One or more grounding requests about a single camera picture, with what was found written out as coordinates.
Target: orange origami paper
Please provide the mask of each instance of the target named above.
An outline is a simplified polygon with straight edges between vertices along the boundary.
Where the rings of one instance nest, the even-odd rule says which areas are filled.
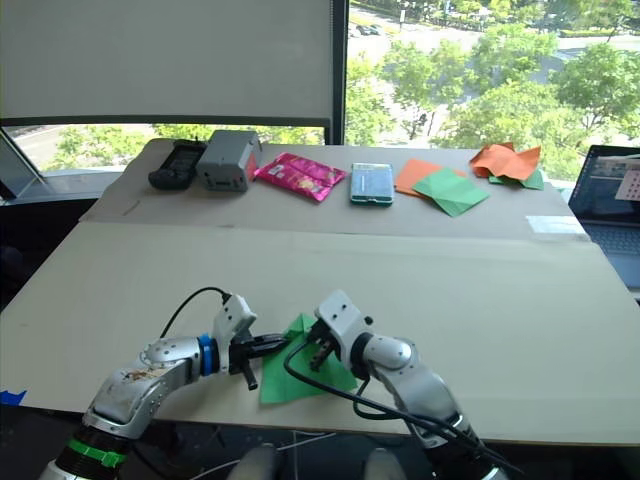
[[[535,171],[539,160],[540,147],[515,152],[513,145],[501,144],[484,147],[469,163],[477,177],[493,175],[526,180]]]
[[[443,168],[443,166],[436,165],[435,163],[425,162],[424,160],[418,160],[417,158],[410,158],[405,166],[402,167],[402,170],[394,181],[396,192],[406,193],[407,195],[413,195],[414,197],[422,197],[422,195],[413,189],[413,186],[427,175],[437,172]],[[456,175],[466,177],[464,172],[461,172],[460,170],[454,170],[454,172]]]

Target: white cable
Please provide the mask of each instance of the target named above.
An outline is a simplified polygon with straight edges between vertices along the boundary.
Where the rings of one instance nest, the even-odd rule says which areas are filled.
[[[305,432],[303,430],[294,430],[298,435],[306,435],[308,437],[323,437],[325,432]]]
[[[314,438],[310,438],[308,440],[303,440],[301,442],[292,443],[291,445],[285,445],[283,447],[278,447],[278,448],[276,448],[276,450],[278,450],[279,452],[282,452],[282,451],[288,450],[290,448],[301,447],[302,445],[306,445],[307,443],[317,442],[318,440],[323,440],[325,438],[333,437],[335,435],[337,435],[337,434],[328,433],[327,435],[324,435],[322,437],[314,437]],[[213,468],[210,468],[209,470],[205,470],[204,472],[199,473],[195,477],[191,477],[189,480],[198,480],[200,478],[204,478],[207,475],[209,475],[210,473],[217,472],[218,470],[222,470],[223,468],[230,467],[231,465],[235,465],[236,463],[240,463],[240,460],[232,460],[231,462],[223,463],[222,465],[217,465],[217,466],[215,466]]]
[[[307,443],[311,443],[311,442],[316,442],[318,440],[322,440],[323,438],[335,437],[336,435],[337,433],[328,433],[324,437],[310,438],[309,440],[303,440],[301,442],[298,442],[292,445],[285,445],[284,447],[278,447],[276,448],[276,450],[278,450],[279,452],[282,452],[283,450],[289,450],[290,448],[293,448],[293,447],[301,447],[302,445],[306,445]]]

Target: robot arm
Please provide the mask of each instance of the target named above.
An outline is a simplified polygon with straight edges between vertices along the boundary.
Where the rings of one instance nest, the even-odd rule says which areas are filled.
[[[442,378],[422,363],[413,342],[375,334],[370,327],[373,320],[365,317],[342,291],[334,292],[315,314],[318,322],[311,336],[321,348],[312,359],[312,368],[335,352],[345,368],[357,377],[372,376],[382,382],[398,410],[438,419],[482,445]],[[407,426],[442,478],[507,479],[503,470],[473,449],[412,423]]]
[[[244,298],[230,295],[214,320],[213,339],[160,338],[102,384],[83,416],[82,427],[40,480],[111,480],[164,399],[175,390],[215,373],[243,373],[258,384],[249,360],[286,345],[281,335],[253,337],[256,319]]]

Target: green paper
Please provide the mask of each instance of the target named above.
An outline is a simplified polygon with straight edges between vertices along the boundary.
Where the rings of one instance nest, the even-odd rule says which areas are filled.
[[[542,172],[536,168],[531,176],[526,180],[520,180],[520,183],[526,188],[533,190],[544,190],[544,180],[542,180]]]
[[[284,360],[287,355],[304,342],[315,319],[301,313],[298,315],[284,336],[290,341],[284,349],[264,357],[262,362],[262,386],[260,388],[260,403],[273,404],[285,403],[298,398],[311,397],[326,393],[312,387],[289,375],[284,369]],[[353,390],[357,383],[351,372],[347,371],[334,354],[322,364],[318,372],[311,371],[309,364],[311,358],[318,350],[319,345],[309,345],[291,360],[291,367],[306,375],[341,390]]]
[[[544,190],[544,180],[542,179],[542,172],[538,168],[536,168],[531,176],[526,180],[515,180],[513,178],[505,176],[494,177],[493,175],[489,175],[489,183],[514,184],[516,182],[520,183],[523,187],[526,188],[531,188],[533,190]]]
[[[413,189],[431,197],[452,217],[466,212],[487,198],[489,194],[477,188],[468,178],[460,177],[450,168],[427,175]]]

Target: snack bag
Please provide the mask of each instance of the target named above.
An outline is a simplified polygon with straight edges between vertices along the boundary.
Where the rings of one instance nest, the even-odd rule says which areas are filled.
[[[347,172],[292,153],[281,153],[256,170],[256,177],[322,202]]]

